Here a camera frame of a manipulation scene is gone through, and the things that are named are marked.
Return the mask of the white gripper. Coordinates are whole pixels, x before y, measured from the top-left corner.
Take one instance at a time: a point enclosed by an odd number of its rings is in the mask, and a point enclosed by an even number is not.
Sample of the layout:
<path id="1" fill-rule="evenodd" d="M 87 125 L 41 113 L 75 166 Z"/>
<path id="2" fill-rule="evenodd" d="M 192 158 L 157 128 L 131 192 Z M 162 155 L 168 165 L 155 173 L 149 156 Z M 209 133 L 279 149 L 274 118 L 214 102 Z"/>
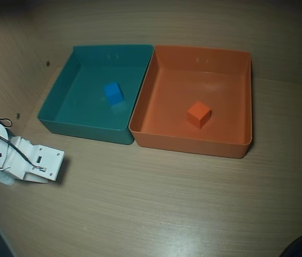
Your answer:
<path id="1" fill-rule="evenodd" d="M 12 137 L 10 142 L 20 150 L 30 162 L 36 165 L 36 159 L 34 158 L 37 146 L 31 144 L 29 140 L 26 140 L 20 136 Z M 27 160 L 25 160 L 17 150 L 10 147 L 12 150 L 10 154 L 10 168 L 9 173 L 14 179 L 23 179 L 28 182 L 47 184 L 48 180 L 46 178 L 37 176 L 30 173 L 34 168 Z"/>

